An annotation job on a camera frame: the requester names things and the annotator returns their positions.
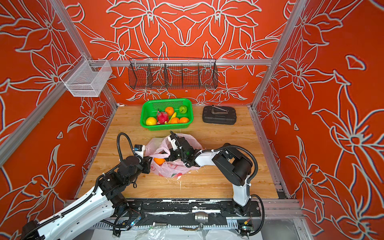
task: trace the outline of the pink plastic bag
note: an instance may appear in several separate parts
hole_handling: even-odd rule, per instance
[[[200,143],[191,135],[182,134],[182,133],[178,133],[177,135],[179,137],[185,137],[185,139],[194,149],[203,149]],[[165,138],[154,137],[146,145],[146,155],[150,157],[156,157],[156,158],[166,158],[166,157],[169,157],[170,155],[170,151],[169,151],[170,147],[171,147],[171,144],[168,141],[168,137],[165,137]],[[173,162],[165,162],[161,166],[155,163],[155,161],[152,161],[151,163],[151,172],[161,177],[179,177],[191,170],[197,170],[197,169],[199,169],[199,167],[187,168],[180,159]]]

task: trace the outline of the wire mesh basket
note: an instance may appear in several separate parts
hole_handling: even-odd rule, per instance
[[[108,61],[100,68],[90,67],[88,61],[82,60],[71,77],[62,81],[75,97],[97,97],[111,74],[112,68]]]
[[[215,89],[218,85],[215,59],[129,61],[129,86],[133,89]]]

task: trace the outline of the cylindrical metal part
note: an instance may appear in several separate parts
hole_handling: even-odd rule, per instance
[[[153,226],[168,226],[166,222],[153,222]]]
[[[198,223],[207,223],[208,222],[208,213],[195,212],[195,221],[197,221]]]

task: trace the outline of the wallpaper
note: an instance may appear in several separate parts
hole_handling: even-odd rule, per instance
[[[0,2],[0,144],[80,56],[46,0]],[[16,239],[73,199],[112,114],[99,98],[65,92],[0,168],[0,239]]]
[[[0,168],[0,239],[16,239],[75,197],[112,113],[104,93],[64,93]]]
[[[80,56],[47,0],[0,3],[0,144]]]
[[[63,0],[93,59],[271,58],[294,0]],[[219,68],[215,90],[133,90],[126,67],[108,81],[121,104],[190,98],[194,104],[249,104],[265,66]]]
[[[315,239],[383,239],[384,3],[310,0],[257,111]]]

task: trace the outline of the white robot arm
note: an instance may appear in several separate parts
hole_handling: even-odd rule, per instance
[[[126,159],[122,158],[120,151],[121,135],[127,137],[133,152],[133,156]],[[252,154],[242,147],[230,144],[213,150],[193,149],[183,137],[178,137],[172,131],[168,138],[172,148],[167,161],[181,158],[187,167],[216,165],[233,185],[233,209],[236,214],[244,216],[249,211],[250,180],[257,173],[257,162]],[[151,158],[144,157],[145,146],[133,147],[125,133],[119,133],[117,143],[120,163],[106,174],[100,175],[94,188],[63,210],[40,222],[28,222],[23,227],[22,240],[72,240],[94,224],[127,207],[127,200],[121,192],[129,184],[135,187],[139,174],[150,172]],[[246,152],[255,163],[252,175],[251,160],[237,149]]]

